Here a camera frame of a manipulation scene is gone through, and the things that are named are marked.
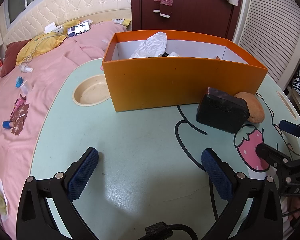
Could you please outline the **person right hand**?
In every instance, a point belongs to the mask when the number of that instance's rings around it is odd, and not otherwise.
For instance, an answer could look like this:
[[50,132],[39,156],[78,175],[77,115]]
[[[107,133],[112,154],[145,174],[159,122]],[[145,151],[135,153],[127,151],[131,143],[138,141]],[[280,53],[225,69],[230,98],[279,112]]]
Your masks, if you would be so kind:
[[300,223],[300,198],[282,197],[281,210],[283,219],[283,229],[295,227]]

